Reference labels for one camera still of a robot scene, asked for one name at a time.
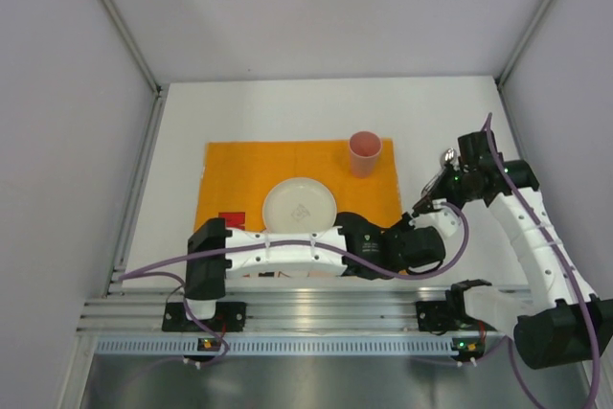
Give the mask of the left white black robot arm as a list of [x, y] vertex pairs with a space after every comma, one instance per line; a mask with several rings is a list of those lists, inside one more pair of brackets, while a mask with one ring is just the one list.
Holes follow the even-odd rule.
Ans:
[[390, 228], [379, 227], [356, 213], [336, 216], [331, 228], [302, 234], [270, 234], [228, 228], [212, 218], [188, 240], [188, 253], [225, 252], [187, 262], [184, 295], [200, 320], [215, 316], [216, 302], [226, 296], [228, 278], [264, 272], [319, 271], [339, 277], [385, 279], [417, 268], [440, 268], [446, 256], [443, 238], [432, 226], [417, 228], [407, 214]]

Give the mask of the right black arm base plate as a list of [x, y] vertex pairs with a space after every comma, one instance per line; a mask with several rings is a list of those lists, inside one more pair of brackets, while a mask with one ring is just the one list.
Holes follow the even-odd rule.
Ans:
[[476, 331], [485, 328], [486, 332], [494, 328], [474, 319], [461, 319], [453, 313], [446, 301], [416, 301], [416, 316], [418, 328], [421, 332], [430, 332], [443, 335], [451, 331]]

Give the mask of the orange Mickey Mouse placemat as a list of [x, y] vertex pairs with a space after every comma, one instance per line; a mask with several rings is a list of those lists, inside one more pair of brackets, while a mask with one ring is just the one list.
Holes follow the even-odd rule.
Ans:
[[262, 207], [279, 183], [307, 177], [325, 185], [339, 212], [359, 214], [388, 228], [402, 215], [394, 145], [385, 139], [373, 173], [357, 178], [350, 169], [347, 140], [304, 142], [228, 142], [206, 146], [193, 230], [224, 217], [229, 225], [269, 230]]

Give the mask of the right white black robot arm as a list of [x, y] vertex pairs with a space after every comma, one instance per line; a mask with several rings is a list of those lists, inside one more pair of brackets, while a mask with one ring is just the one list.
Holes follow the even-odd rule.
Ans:
[[458, 159], [422, 190], [413, 215], [429, 216], [448, 236], [465, 204], [484, 202], [521, 265], [532, 300], [518, 301], [485, 280], [463, 281], [445, 293], [450, 312], [507, 335], [533, 370], [601, 358], [612, 338], [612, 302], [572, 263], [530, 165], [505, 161], [484, 130], [460, 137], [458, 146]]

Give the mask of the right aluminium frame post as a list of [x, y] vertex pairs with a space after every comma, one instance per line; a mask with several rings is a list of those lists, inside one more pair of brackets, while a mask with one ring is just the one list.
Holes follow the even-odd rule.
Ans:
[[515, 41], [509, 56], [505, 60], [501, 72], [494, 79], [499, 92], [504, 89], [522, 56], [528, 50], [540, 27], [544, 24], [555, 2], [556, 0], [538, 0], [525, 27], [522, 29], [520, 36]]

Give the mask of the aluminium mounting rail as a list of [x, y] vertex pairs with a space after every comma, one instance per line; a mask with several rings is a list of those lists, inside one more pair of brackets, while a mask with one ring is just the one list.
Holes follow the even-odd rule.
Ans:
[[[165, 291], [115, 292], [85, 301], [77, 331], [81, 333], [154, 333], [162, 330]], [[376, 285], [367, 287], [239, 287], [226, 302], [244, 302], [247, 333], [273, 335], [326, 333], [387, 334], [418, 329], [417, 301], [442, 301], [442, 287]]]

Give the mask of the cream round plate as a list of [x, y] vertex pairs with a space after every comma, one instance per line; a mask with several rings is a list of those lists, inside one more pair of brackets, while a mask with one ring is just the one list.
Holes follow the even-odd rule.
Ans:
[[273, 234], [327, 231], [334, 224], [337, 205], [321, 182], [293, 177], [274, 186], [262, 205], [264, 230]]

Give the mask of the left aluminium frame post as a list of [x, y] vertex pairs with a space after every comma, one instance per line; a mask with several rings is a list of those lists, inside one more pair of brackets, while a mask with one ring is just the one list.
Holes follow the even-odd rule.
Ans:
[[141, 77], [144, 79], [151, 95], [148, 104], [148, 113], [144, 125], [143, 135], [138, 146], [134, 169], [130, 176], [129, 187], [125, 205], [122, 210], [120, 227], [114, 240], [111, 251], [111, 263], [104, 289], [103, 296], [108, 292], [112, 282], [112, 276], [118, 265], [123, 265], [130, 249], [134, 227], [137, 220], [137, 212], [140, 206], [142, 191], [146, 181], [146, 173], [150, 161], [151, 150], [154, 145], [160, 118], [163, 112], [164, 89], [158, 79], [152, 73], [145, 57], [137, 44], [131, 30], [128, 28], [120, 9], [114, 0], [98, 0], [102, 9], [112, 24], [117, 36], [123, 43], [126, 51], [136, 65]]

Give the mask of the pink plastic cup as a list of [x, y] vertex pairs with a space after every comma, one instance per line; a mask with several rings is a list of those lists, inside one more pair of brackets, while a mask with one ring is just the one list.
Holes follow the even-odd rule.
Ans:
[[353, 176], [371, 175], [382, 151], [381, 139], [371, 131], [359, 131], [349, 140], [350, 169]]

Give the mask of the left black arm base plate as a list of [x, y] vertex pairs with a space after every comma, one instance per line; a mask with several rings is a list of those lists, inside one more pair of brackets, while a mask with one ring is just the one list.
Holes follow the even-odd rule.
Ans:
[[[246, 320], [246, 304], [242, 302], [220, 302], [212, 319], [201, 320], [214, 332], [242, 332]], [[197, 332], [202, 331], [186, 313], [180, 302], [165, 305], [161, 330], [163, 332]]]

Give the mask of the aluminium frame post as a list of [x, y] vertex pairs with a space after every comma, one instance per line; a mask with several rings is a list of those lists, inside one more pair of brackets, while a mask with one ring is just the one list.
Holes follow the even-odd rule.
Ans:
[[555, 2], [556, 0], [538, 0], [525, 27], [522, 29], [520, 36], [515, 41], [509, 56], [505, 60], [501, 72], [494, 79], [499, 92], [504, 89], [522, 56], [528, 50], [540, 27], [544, 24]]
[[98, 0], [102, 9], [112, 24], [117, 36], [123, 43], [126, 51], [136, 65], [141, 77], [144, 79], [151, 95], [148, 104], [148, 113], [144, 125], [143, 135], [138, 146], [134, 169], [130, 176], [129, 187], [125, 205], [122, 210], [120, 227], [114, 240], [111, 251], [111, 263], [104, 289], [103, 296], [108, 292], [112, 282], [112, 276], [118, 265], [123, 265], [130, 249], [134, 227], [137, 220], [137, 212], [140, 206], [142, 191], [146, 181], [146, 173], [150, 161], [151, 150], [154, 145], [160, 118], [163, 112], [164, 89], [158, 79], [152, 73], [145, 57], [137, 44], [131, 30], [128, 28], [120, 9], [114, 0]]

